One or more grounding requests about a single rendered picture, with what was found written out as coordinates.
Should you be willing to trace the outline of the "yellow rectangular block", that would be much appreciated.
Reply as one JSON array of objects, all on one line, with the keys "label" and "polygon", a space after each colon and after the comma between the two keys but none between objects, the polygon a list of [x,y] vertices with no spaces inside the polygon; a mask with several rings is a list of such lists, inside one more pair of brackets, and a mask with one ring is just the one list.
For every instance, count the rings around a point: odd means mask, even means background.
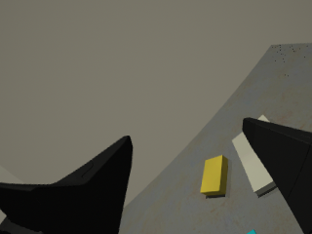
[{"label": "yellow rectangular block", "polygon": [[226,195],[227,168],[229,168],[229,159],[226,159],[226,156],[206,160],[200,192],[204,195]]}]

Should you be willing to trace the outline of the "beige flat rectangular block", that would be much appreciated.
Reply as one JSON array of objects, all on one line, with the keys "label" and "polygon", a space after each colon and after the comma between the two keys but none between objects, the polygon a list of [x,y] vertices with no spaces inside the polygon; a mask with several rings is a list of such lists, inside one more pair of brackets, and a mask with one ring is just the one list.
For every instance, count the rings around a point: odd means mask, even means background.
[{"label": "beige flat rectangular block", "polygon": [[272,176],[266,171],[264,164],[261,164],[261,160],[254,153],[245,134],[241,133],[231,141],[237,149],[238,156],[241,157],[241,163],[246,169],[246,175],[250,179],[254,194],[260,195],[269,188],[276,187],[276,182],[273,182]]}]

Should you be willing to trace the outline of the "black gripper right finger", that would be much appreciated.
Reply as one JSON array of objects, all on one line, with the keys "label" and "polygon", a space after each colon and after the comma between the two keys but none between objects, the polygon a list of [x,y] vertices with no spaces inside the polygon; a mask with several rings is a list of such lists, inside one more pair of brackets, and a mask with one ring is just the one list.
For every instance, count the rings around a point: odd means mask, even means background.
[{"label": "black gripper right finger", "polygon": [[312,233],[312,132],[245,118],[243,134],[304,234]]}]

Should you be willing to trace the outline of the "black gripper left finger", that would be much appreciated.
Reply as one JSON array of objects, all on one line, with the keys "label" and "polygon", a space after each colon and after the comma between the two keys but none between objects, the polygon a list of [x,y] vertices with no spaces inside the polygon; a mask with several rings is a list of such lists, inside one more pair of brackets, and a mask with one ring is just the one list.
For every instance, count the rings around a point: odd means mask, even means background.
[{"label": "black gripper left finger", "polygon": [[61,234],[118,234],[133,161],[122,136],[54,184],[0,183],[4,215],[48,222]]}]

